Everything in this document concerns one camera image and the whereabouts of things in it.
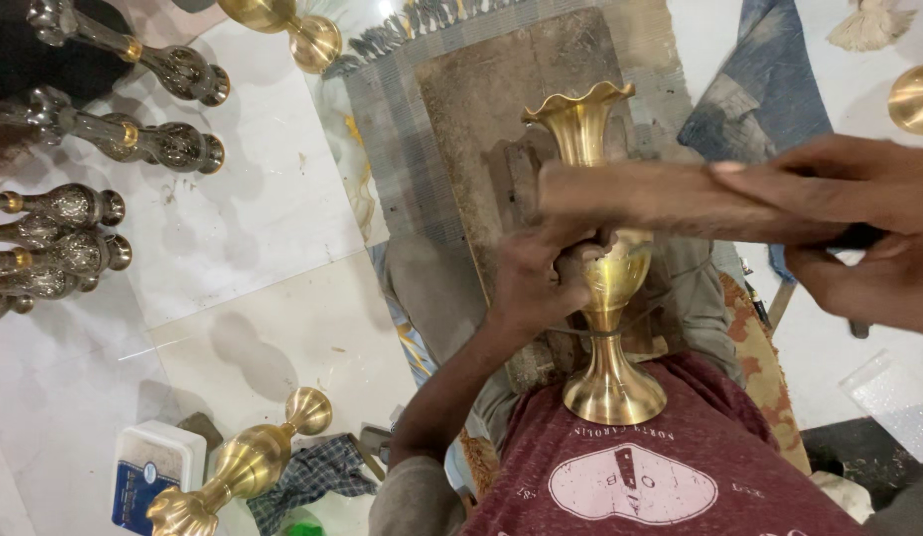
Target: wooden board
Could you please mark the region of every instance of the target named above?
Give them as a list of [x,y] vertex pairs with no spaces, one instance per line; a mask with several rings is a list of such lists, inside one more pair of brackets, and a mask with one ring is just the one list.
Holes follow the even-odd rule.
[[[547,130],[525,126],[521,112],[551,94],[583,96],[602,80],[622,86],[610,30],[598,8],[579,9],[420,63],[415,75],[490,303],[495,245],[531,220],[539,165],[557,155]],[[604,144],[610,159],[635,156],[626,101],[614,106]],[[651,353],[650,325],[632,329],[624,348]],[[508,362],[512,387],[562,380],[581,354],[574,337],[548,332]]]

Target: green object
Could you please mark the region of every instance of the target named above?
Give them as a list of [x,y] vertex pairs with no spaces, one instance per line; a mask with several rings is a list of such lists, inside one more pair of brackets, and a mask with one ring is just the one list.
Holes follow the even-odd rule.
[[286,536],[325,536],[322,526],[309,522],[297,523],[286,531]]

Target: engraved metal vase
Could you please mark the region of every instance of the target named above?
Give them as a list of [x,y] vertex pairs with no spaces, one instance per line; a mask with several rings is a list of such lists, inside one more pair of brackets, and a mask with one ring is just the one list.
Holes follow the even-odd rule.
[[12,223],[0,225],[0,242],[31,248],[50,246],[63,235],[62,226],[44,213],[29,213]]
[[[603,132],[611,106],[634,94],[632,84],[619,89],[600,82],[581,98],[552,95],[535,112],[525,108],[521,120],[547,128],[564,163],[602,166],[607,163]],[[593,298],[582,312],[593,332],[609,333],[619,327],[623,307],[650,268],[652,233],[621,229],[617,237],[606,257],[584,268]],[[593,335],[591,348],[590,365],[564,384],[564,404],[577,417],[600,424],[636,424],[666,407],[666,393],[657,381],[623,356],[620,335]]]
[[319,15],[295,14],[295,0],[217,0],[229,18],[263,33],[288,31],[288,48],[303,71],[322,74],[342,54],[342,32]]
[[34,298],[30,296],[2,296],[0,295],[0,320],[8,311],[15,311],[19,315],[26,315],[34,308]]
[[133,256],[131,244],[120,235],[101,237],[92,231],[78,231],[45,248],[0,251],[0,272],[52,267],[68,274],[96,277],[108,268],[127,269]]
[[197,491],[172,485],[160,492],[146,517],[153,536],[211,536],[216,512],[233,498],[252,499],[276,485],[288,465],[296,433],[321,434],[333,420],[333,407],[321,392],[300,387],[286,401],[286,422],[257,424],[220,447],[216,474]]
[[88,229],[98,223],[117,225],[124,220],[127,206],[114,190],[98,192],[83,184],[71,183],[37,196],[2,192],[0,211],[40,213],[60,225]]
[[90,292],[97,287],[97,276],[88,278],[69,274],[52,266],[32,268],[0,276],[0,295],[61,299],[75,290]]
[[153,49],[133,35],[124,35],[98,23],[74,8],[71,0],[33,0],[27,21],[38,39],[62,47],[68,39],[110,51],[129,63],[140,63],[156,75],[170,94],[219,106],[229,96],[229,76],[190,47],[171,45]]
[[888,95],[888,114],[899,128],[923,135],[923,65],[895,81]]
[[68,134],[93,143],[118,162],[144,160],[177,173],[213,174],[223,166],[223,143],[181,122],[143,127],[125,114],[102,117],[74,109],[64,92],[41,86],[31,90],[30,105],[0,101],[0,123],[38,128],[39,139],[59,145]]

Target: hand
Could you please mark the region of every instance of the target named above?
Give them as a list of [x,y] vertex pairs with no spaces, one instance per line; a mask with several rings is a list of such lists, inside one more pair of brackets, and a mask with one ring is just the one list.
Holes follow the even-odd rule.
[[[497,247],[497,277],[484,327],[512,345],[527,345],[549,325],[591,299],[582,268],[605,255],[593,227],[547,221],[506,238]],[[600,233],[606,239],[613,233]]]
[[830,135],[768,166],[711,168],[720,184],[789,213],[889,231],[856,266],[801,246],[786,248],[786,266],[833,315],[923,333],[923,149]]

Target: blue cloth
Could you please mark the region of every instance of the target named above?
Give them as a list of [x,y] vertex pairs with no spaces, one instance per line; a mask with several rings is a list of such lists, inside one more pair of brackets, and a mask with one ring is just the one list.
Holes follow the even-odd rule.
[[745,0],[736,51],[678,140],[709,161],[759,163],[830,132],[794,0]]

